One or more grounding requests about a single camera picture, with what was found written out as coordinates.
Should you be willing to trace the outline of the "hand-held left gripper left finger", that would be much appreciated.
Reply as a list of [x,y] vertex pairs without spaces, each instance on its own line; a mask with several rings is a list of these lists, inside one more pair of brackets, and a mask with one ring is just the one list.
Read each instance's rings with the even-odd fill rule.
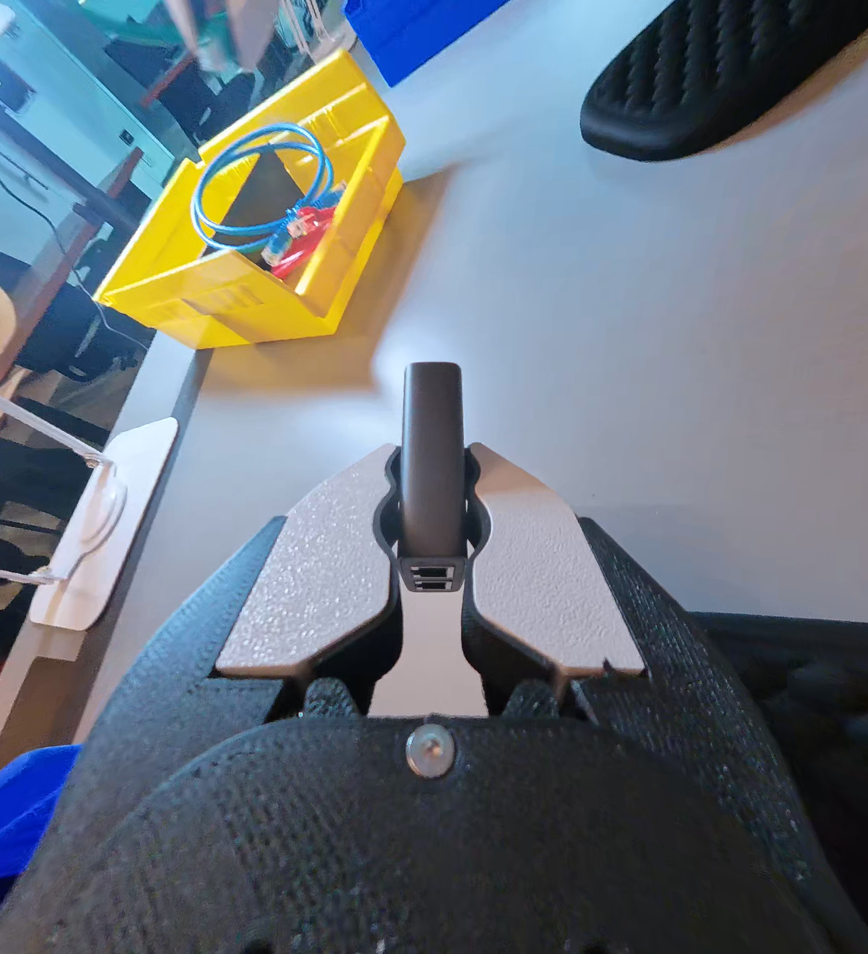
[[298,678],[392,608],[392,562],[376,518],[392,493],[385,444],[293,507],[237,616],[215,669]]

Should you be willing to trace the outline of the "black ethernet coupler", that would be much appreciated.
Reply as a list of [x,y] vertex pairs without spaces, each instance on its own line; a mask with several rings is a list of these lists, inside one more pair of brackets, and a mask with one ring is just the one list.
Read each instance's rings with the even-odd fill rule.
[[462,371],[416,363],[405,371],[397,562],[405,586],[447,594],[464,583],[467,480]]

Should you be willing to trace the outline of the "white cabinet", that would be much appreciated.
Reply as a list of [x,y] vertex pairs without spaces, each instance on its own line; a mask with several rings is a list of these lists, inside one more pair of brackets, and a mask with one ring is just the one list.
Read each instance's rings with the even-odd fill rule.
[[[143,88],[104,52],[105,37],[85,23],[70,30],[72,49],[22,2],[0,37],[0,61],[31,90],[16,121],[97,187],[134,149],[142,157],[130,183],[147,200],[158,197],[189,138],[163,106],[138,104]],[[0,251],[34,261],[59,232],[79,197],[41,162],[0,132]]]

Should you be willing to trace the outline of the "blue plastic bin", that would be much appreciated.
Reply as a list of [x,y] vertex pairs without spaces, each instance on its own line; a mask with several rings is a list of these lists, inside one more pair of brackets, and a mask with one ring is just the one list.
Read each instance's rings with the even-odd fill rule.
[[343,13],[389,87],[505,5],[504,1],[345,1]]
[[0,770],[0,906],[42,840],[81,749],[37,749]]

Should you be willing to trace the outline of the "yellow plastic bin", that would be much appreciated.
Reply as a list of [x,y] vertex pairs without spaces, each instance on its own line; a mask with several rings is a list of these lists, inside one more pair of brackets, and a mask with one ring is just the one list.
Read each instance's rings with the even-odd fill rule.
[[[312,254],[285,278],[259,251],[277,228],[217,244],[218,224],[260,160],[260,147],[291,141],[281,161],[306,203],[315,185],[344,186]],[[100,304],[193,349],[334,334],[403,185],[405,145],[393,114],[345,49],[308,69],[183,160],[99,285]]]

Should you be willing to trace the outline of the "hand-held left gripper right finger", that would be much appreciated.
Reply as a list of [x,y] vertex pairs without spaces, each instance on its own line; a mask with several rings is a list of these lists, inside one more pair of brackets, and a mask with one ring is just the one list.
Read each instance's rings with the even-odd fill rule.
[[479,625],[556,680],[642,674],[631,627],[570,505],[486,445],[469,453],[480,531],[465,595]]

